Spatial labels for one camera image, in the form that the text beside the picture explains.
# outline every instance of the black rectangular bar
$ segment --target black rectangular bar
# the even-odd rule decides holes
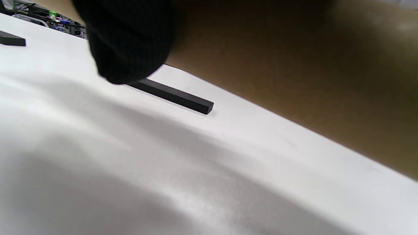
[[[24,38],[3,31],[0,31],[0,43],[8,46],[26,46]]]
[[[143,79],[128,85],[203,114],[209,114],[214,104],[208,100],[149,79]]]

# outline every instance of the gloved hand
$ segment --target gloved hand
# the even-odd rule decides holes
[[[72,0],[87,26],[99,74],[114,84],[146,78],[173,42],[170,0]]]

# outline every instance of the white surface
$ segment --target white surface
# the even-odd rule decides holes
[[[418,184],[179,70],[200,115],[96,75],[87,41],[0,14],[0,234],[416,235]]]

